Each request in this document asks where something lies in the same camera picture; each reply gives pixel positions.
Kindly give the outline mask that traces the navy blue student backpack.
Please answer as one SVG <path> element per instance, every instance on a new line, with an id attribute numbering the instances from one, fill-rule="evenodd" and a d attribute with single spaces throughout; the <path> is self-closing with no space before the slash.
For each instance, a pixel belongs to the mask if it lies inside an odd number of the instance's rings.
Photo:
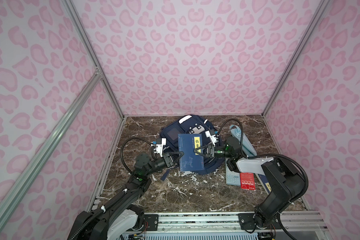
<path id="1" fill-rule="evenodd" d="M 171 123 L 160 132 L 160 138 L 167 139 L 164 148 L 165 153 L 179 152 L 178 134 L 201 134 L 203 145 L 207 145 L 210 140 L 206 138 L 205 132 L 216 130 L 214 125 L 207 119 L 197 115 L 186 115 Z M 204 158 L 204 170 L 194 171 L 199 175 L 207 175 L 218 169 L 224 162 L 223 158 Z"/>

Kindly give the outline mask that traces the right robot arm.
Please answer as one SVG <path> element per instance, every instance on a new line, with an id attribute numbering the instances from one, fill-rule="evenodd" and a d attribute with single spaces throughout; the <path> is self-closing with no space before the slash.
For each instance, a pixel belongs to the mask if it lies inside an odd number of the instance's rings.
<path id="1" fill-rule="evenodd" d="M 306 193 L 309 186 L 307 173 L 300 164 L 287 156 L 259 155 L 237 126 L 232 126 L 231 134 L 220 146 L 218 132 L 206 131 L 209 143 L 203 144 L 196 140 L 194 153 L 204 158 L 223 158 L 230 171 L 252 173 L 261 178 L 260 182 L 268 195 L 255 207 L 250 225 L 264 229 Z"/>

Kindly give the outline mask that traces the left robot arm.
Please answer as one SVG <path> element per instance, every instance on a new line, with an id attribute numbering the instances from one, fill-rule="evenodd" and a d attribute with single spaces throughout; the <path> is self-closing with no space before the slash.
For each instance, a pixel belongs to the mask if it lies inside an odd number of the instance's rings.
<path id="1" fill-rule="evenodd" d="M 144 210 L 134 203 L 148 190 L 153 173 L 173 168 L 184 155 L 177 140 L 160 139 L 149 143 L 151 152 L 136 157 L 131 170 L 124 159 L 124 148 L 134 138 L 127 139 L 121 148 L 120 158 L 130 177 L 114 197 L 91 212 L 83 211 L 75 219 L 68 238 L 70 240 L 109 240 L 122 238 L 134 231 L 130 240 L 139 240 L 146 231 L 157 225 L 157 219 L 146 218 Z"/>

